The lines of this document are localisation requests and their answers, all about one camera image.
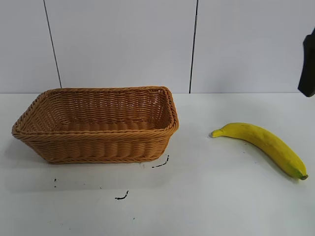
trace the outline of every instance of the banana tip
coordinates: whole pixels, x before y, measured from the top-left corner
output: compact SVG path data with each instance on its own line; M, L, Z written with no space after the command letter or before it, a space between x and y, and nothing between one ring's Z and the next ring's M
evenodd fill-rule
M306 180L309 175L304 175L300 178L300 180Z

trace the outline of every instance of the white tabletop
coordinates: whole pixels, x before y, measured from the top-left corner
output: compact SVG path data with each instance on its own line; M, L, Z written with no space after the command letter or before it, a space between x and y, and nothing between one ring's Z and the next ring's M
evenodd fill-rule
M11 136L35 98L0 94L1 236L315 235L315 98L175 94L180 128L160 159L72 165L49 165ZM208 137L230 122L278 135L310 177L293 181L256 147Z

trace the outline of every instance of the banana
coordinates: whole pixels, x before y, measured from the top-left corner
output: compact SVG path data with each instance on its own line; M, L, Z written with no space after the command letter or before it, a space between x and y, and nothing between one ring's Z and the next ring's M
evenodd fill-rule
M211 136L245 140L263 150L289 176L301 180L308 177L302 160L294 151L276 135L261 127L247 123L230 123L213 131Z

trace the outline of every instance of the basket rim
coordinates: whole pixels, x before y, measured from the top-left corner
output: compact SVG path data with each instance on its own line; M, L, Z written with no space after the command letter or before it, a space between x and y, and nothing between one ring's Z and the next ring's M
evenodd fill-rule
M35 109L40 105L40 103L48 96L53 93L63 93L63 92L82 92L82 91L90 91L90 92L126 92L126 91L147 91L147 90L163 90L167 99L167 110L170 116L170 123L164 129L154 129L154 130L144 130L144 129L136 129L136 130L101 130L101 131L24 131L23 126L28 121L32 113ZM128 88L56 88L50 89L41 93L28 107L28 109L20 116L20 118L15 122L12 127L12 134L14 137L19 139L36 139L36 137L45 138L53 136L59 137L62 139L70 138L71 136L81 136L84 137L108 137L108 138L117 138L120 136L124 137L147 137L148 135L154 137L161 137L172 135L178 129L178 118L176 113L175 104L173 101L172 93L166 87L159 86L146 86L146 87L128 87Z

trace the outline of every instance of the wicker basket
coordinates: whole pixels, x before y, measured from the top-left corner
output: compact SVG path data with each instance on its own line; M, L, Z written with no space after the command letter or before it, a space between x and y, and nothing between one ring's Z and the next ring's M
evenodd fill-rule
M12 134L49 163L152 161L178 129L165 87L58 88L46 91Z

